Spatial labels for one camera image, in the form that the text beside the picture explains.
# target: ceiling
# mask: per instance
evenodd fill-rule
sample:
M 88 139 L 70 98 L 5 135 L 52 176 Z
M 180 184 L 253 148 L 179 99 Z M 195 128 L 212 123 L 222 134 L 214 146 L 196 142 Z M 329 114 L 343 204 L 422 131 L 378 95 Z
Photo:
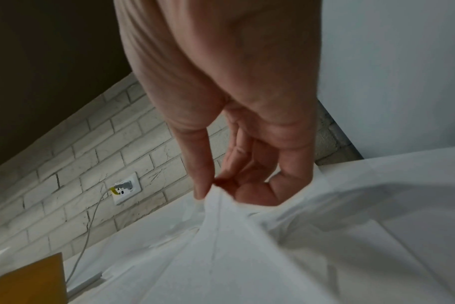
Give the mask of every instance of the ceiling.
M 112 1 L 0 0 L 0 164 L 129 72 Z

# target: electrical outlet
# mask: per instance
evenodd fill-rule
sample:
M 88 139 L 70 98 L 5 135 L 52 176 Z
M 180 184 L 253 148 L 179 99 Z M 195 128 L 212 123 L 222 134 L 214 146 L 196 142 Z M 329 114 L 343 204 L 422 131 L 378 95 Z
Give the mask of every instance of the electrical outlet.
M 125 183 L 128 181 L 131 182 L 132 189 L 116 188 L 116 185 L 119 185 L 119 184 L 122 184 L 122 183 Z M 129 199 L 129 198 L 135 196 L 136 194 L 138 194 L 139 192 L 141 192 L 141 185 L 139 185 L 139 180 L 138 180 L 138 176 L 136 175 L 136 173 L 133 173 L 130 176 L 128 176 L 127 178 L 115 183 L 114 188 L 119 193 L 119 195 L 112 194 L 115 205 L 119 205 L 119 204 L 123 203 L 124 201 L 126 201 L 127 199 Z

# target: white cable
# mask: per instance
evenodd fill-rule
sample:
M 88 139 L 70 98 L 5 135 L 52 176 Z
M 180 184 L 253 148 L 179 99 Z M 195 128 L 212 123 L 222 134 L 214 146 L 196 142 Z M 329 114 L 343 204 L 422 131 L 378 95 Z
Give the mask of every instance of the white cable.
M 101 197 L 99 198 L 99 202 L 97 202 L 97 204 L 96 204 L 96 209 L 94 209 L 94 213 L 92 214 L 91 222 L 89 223 L 89 227 L 87 228 L 86 242 L 84 243 L 84 247 L 82 248 L 81 254 L 79 255 L 79 257 L 77 257 L 76 263 L 74 263 L 74 267 L 72 268 L 71 274 L 69 275 L 69 277 L 68 277 L 67 280 L 66 280 L 66 284 L 69 282 L 69 280 L 70 280 L 71 277 L 73 276 L 74 271 L 76 270 L 76 267 L 78 266 L 79 260 L 81 260 L 81 257 L 83 256 L 84 251 L 86 250 L 86 247 L 88 246 L 89 235 L 90 235 L 90 233 L 91 233 L 91 226 L 93 225 L 94 216 L 96 215 L 96 211 L 98 210 L 99 203 L 101 203 L 101 200 L 103 199 L 103 196 L 104 196 L 105 194 L 107 194 L 109 191 L 110 191 L 110 190 L 108 190 L 108 191 L 106 191 L 105 193 L 103 193 L 103 194 L 101 195 Z

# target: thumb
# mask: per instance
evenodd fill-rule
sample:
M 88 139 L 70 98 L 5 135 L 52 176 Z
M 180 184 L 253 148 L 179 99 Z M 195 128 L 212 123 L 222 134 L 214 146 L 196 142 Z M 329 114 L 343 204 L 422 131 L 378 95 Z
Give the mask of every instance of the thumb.
M 203 199 L 214 182 L 214 161 L 206 128 L 181 129 L 170 125 L 182 152 L 183 163 L 194 182 L 194 198 Z

